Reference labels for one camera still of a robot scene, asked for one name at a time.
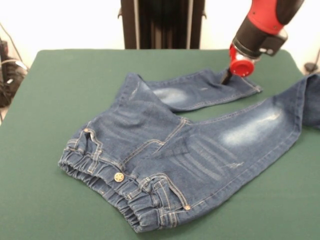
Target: seam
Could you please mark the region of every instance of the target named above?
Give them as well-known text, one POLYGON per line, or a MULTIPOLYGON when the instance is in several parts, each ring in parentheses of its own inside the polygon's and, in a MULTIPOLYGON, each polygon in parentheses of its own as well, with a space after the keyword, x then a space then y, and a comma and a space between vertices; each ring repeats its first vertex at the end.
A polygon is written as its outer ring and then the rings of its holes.
POLYGON ((160 229, 162 229, 164 227, 164 225, 165 225, 164 214, 163 214, 163 210, 162 209, 159 209, 159 212, 160 212, 160 221, 161 221, 160 229))
POLYGON ((163 142, 163 145, 161 145, 157 150, 155 150, 152 153, 152 155, 157 153, 186 123, 187 120, 185 118, 181 118, 180 124, 166 137, 166 139, 163 142))
POLYGON ((157 139, 151 139, 149 141, 146 141, 144 144, 142 144, 140 147, 138 147, 135 151, 133 151, 132 153, 129 154, 129 156, 127 156, 124 160, 122 165, 126 164, 130 159, 132 159, 134 156, 136 156, 138 153, 140 153, 143 149, 145 149, 148 145, 152 144, 152 143, 157 143, 160 145, 163 145, 164 142, 159 141, 157 139))
POLYGON ((168 203, 168 207, 169 207, 169 209, 171 209, 170 202, 169 202, 169 198, 168 198, 168 195, 167 195, 167 193, 166 193, 166 191, 165 191, 165 189, 164 189, 164 186, 162 185, 161 181, 159 182, 159 184, 161 185, 162 191, 163 191, 163 193, 164 193, 164 195, 165 195, 166 201, 167 201, 167 203, 168 203))
POLYGON ((169 188, 174 192, 174 194, 177 195, 177 197, 180 199, 182 206, 186 206, 188 205, 187 200, 185 198, 185 196, 182 194, 182 192, 177 188, 177 186, 171 181, 171 179, 165 174, 165 173, 156 173, 153 174, 151 176, 149 176, 149 178, 152 180, 154 178, 164 178, 167 180, 168 184, 169 184, 169 188))
POLYGON ((175 224, 174 224, 174 226, 173 226, 173 227, 175 228, 176 226, 178 226, 178 218, 177 218, 177 215, 176 215, 175 212, 173 212, 172 214, 173 214, 174 219, 175 219, 175 220, 174 220, 174 221, 175 221, 175 224))
MULTIPOLYGON (((83 129, 87 128, 90 123, 91 123, 91 121, 89 121, 89 122, 87 123, 87 125, 86 125, 83 129)), ((73 147, 74 147, 75 149, 77 148, 77 146, 78 146, 78 144, 79 144, 79 141, 80 141, 80 139, 81 139, 81 137, 82 137, 83 132, 84 132, 83 130, 80 131, 80 136, 77 138, 76 142, 74 143, 74 146, 73 146, 73 147)))
POLYGON ((121 169, 121 165, 120 165, 119 163, 115 162, 115 161, 112 161, 112 160, 107 159, 107 158, 102 157, 102 156, 99 156, 98 159, 101 160, 101 161, 104 162, 104 163, 114 165, 114 166, 116 166, 118 169, 121 169))
MULTIPOLYGON (((164 193, 164 195, 165 195, 166 201, 167 201, 167 203, 168 203, 168 207, 169 207, 169 209, 170 209, 171 207, 170 207, 170 202, 169 202, 168 195, 167 195, 167 193, 166 193, 166 191, 165 191, 165 189, 164 189, 164 187, 163 187, 162 183, 161 183, 161 182, 159 182, 159 184, 161 185, 162 191, 163 191, 163 193, 164 193)), ((173 225, 173 220, 172 220, 172 216, 171 216, 171 214, 169 215, 169 218, 170 218, 170 224, 171 224, 171 227, 172 227, 172 225, 173 225)))
POLYGON ((255 108, 257 108, 258 106, 262 105, 267 99, 257 103, 257 104, 254 104, 254 105, 251 105, 247 108, 244 108, 242 110, 239 110, 239 111, 236 111, 236 112, 233 112, 233 113, 229 113, 227 115, 223 115, 223 116, 220 116, 220 117, 217 117, 217 118, 214 118, 214 119, 211 119, 211 120, 206 120, 206 121, 201 121, 201 122, 195 122, 195 123, 192 123, 193 125, 203 125, 203 124, 211 124, 211 123, 215 123, 215 122, 219 122, 221 120, 226 120, 226 119, 230 119, 232 117, 236 117, 240 114, 244 114, 244 113, 247 113, 255 108))
POLYGON ((217 105, 217 104, 224 103, 225 101, 235 100, 237 97, 245 97, 245 96, 247 96, 248 94, 256 93, 256 92, 257 92, 257 91, 256 91, 255 89, 250 89, 249 91, 246 91, 246 92, 244 92, 244 93, 234 94, 234 95, 231 95, 231 96, 228 96, 228 97, 219 99, 219 100, 215 100, 215 101, 202 101, 202 102, 199 102, 199 103, 197 103, 197 104, 195 104, 195 105, 186 107, 186 108, 184 108, 184 110, 192 110, 193 108, 200 108, 200 107, 202 107, 202 106, 207 106, 207 105, 217 105))
POLYGON ((166 139, 164 140, 164 143, 168 142, 173 135, 175 135, 186 123, 186 119, 182 118, 180 121, 180 124, 166 137, 166 139))

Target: green table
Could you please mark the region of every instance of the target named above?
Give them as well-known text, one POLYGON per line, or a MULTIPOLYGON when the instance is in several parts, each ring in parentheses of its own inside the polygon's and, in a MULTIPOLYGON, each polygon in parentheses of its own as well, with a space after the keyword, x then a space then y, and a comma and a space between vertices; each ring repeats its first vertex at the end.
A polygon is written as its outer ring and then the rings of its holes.
MULTIPOLYGON (((39 52, 0 127, 0 239, 319 239, 320 132, 311 128, 229 201, 174 229, 136 234, 118 210, 58 168, 67 140, 111 105, 128 72, 159 81, 227 64, 227 50, 39 52)), ((301 77, 287 52, 264 56, 251 76, 262 93, 185 116, 204 120, 244 108, 301 77)))

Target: cable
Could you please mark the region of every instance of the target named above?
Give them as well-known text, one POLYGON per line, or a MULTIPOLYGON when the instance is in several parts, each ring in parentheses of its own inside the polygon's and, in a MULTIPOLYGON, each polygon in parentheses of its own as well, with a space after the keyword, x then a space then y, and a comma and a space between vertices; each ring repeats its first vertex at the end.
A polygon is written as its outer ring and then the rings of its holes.
POLYGON ((20 56, 20 53, 19 53, 18 50, 17 50, 17 47, 16 47, 14 41, 12 40, 11 36, 9 35, 9 33, 6 31, 6 29, 4 28, 4 26, 1 24, 1 22, 0 22, 0 27, 3 29, 3 31, 5 32, 5 34, 9 37, 9 39, 10 39, 12 45, 13 45, 13 48, 14 48, 14 50, 16 51, 16 54, 18 55, 20 61, 22 62, 22 58, 21 58, 21 56, 20 56))
POLYGON ((309 74, 312 74, 316 70, 317 63, 319 61, 319 57, 320 57, 320 48, 319 48, 319 51, 318 51, 318 55, 316 56, 316 59, 315 59, 315 62, 314 62, 314 66, 313 66, 312 70, 309 71, 309 74))
POLYGON ((4 60, 4 61, 1 62, 1 65, 7 64, 7 63, 15 63, 19 67, 25 69, 26 71, 29 71, 29 68, 22 61, 20 61, 18 59, 7 59, 7 60, 4 60))

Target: blue jeans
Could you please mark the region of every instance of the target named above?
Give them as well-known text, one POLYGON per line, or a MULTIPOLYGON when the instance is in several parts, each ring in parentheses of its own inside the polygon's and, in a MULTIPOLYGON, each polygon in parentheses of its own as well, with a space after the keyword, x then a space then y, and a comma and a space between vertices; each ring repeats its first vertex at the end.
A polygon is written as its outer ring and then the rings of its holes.
POLYGON ((174 228, 210 212, 298 139, 320 129, 320 75, 245 109, 205 121, 176 115, 261 88, 203 70, 160 82, 130 73, 113 105, 67 142, 58 165, 116 207, 137 232, 174 228))

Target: metal button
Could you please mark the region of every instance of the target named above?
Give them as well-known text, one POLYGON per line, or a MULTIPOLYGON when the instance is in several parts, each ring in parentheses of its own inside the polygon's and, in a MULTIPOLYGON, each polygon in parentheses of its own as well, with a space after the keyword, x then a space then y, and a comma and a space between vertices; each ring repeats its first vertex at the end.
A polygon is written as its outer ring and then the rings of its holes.
POLYGON ((124 180, 125 176, 123 173, 121 172, 117 172, 115 175, 114 175, 114 180, 118 183, 121 183, 123 180, 124 180))

